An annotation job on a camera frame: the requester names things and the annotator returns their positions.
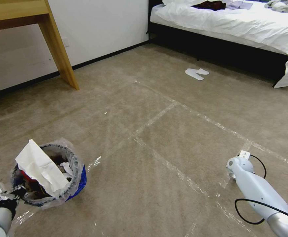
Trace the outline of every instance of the white slipper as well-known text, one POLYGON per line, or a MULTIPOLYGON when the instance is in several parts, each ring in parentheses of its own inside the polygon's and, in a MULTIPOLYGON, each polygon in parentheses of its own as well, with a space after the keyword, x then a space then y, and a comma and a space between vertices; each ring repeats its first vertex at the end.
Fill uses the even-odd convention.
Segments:
POLYGON ((194 73, 198 73, 198 74, 201 74, 201 75, 209 75, 209 72, 200 68, 199 70, 198 69, 192 69, 192 68, 188 68, 187 70, 189 71, 193 71, 194 73))
POLYGON ((197 79, 198 81, 202 81, 204 78, 202 76, 199 76, 197 73, 195 73, 192 70, 186 70, 185 73, 189 76, 192 76, 193 78, 197 79))

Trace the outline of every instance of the white tissue paper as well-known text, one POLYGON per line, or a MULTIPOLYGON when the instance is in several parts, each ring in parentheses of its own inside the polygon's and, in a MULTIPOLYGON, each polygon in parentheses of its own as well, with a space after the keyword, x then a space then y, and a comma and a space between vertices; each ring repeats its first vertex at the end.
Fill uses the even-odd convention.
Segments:
POLYGON ((56 164, 32 139, 18 154, 15 161, 20 170, 23 170, 31 179, 36 179, 53 197, 58 197, 62 189, 69 185, 56 164))
POLYGON ((64 170, 72 177, 72 169, 69 167, 69 162, 63 162, 61 166, 63 166, 64 170))

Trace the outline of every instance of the pillow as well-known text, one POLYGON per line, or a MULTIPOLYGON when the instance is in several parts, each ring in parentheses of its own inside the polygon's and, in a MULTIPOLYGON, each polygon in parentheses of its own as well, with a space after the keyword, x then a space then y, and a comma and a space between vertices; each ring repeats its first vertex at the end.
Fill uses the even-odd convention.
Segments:
POLYGON ((187 4, 189 6, 193 6, 205 2, 206 0, 162 0, 162 1, 164 5, 167 5, 169 3, 176 3, 176 4, 187 4))
POLYGON ((187 3, 187 4, 193 4, 195 0, 162 0, 164 5, 167 5, 169 3, 187 3))

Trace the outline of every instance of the dark clothing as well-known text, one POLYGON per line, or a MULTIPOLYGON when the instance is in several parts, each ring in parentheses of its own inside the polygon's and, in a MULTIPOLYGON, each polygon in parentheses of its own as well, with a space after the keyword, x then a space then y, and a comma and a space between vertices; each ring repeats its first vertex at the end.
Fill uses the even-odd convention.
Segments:
POLYGON ((214 1, 214 2, 205 1, 203 3, 194 5, 192 7, 200 8, 200 9, 211 9, 211 10, 217 11, 217 10, 225 9, 225 6, 226 6, 226 3, 223 3, 221 1, 214 1))

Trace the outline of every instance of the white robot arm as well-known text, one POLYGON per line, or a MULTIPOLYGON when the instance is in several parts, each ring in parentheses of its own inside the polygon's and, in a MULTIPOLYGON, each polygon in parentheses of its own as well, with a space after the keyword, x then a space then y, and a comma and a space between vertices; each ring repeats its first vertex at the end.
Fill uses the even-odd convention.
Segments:
POLYGON ((0 237, 7 237, 19 199, 26 194, 22 186, 8 193, 0 184, 0 237))
POLYGON ((253 173, 253 165, 248 160, 249 152, 241 151, 239 156, 228 160, 226 167, 230 176, 236 180, 236 184, 249 201, 250 206, 263 217, 272 231, 278 237, 288 237, 288 215, 270 207, 258 204, 267 204, 288 214, 288 204, 276 192, 276 190, 262 177, 253 173))

